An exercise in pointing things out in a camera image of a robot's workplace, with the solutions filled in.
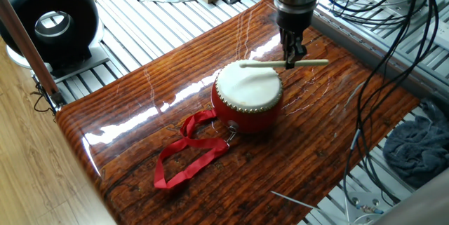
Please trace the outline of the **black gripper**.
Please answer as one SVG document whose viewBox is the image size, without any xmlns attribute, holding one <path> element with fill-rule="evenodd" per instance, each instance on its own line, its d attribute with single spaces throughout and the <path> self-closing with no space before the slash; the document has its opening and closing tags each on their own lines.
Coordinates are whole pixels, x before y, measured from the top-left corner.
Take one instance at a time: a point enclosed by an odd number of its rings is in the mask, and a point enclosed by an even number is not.
<svg viewBox="0 0 449 225">
<path fill-rule="evenodd" d="M 276 22 L 280 29 L 283 59 L 286 69 L 292 69 L 294 60 L 301 60 L 306 54 L 306 46 L 302 44 L 302 33 L 311 25 L 313 12 L 294 14 L 278 10 Z"/>
</svg>

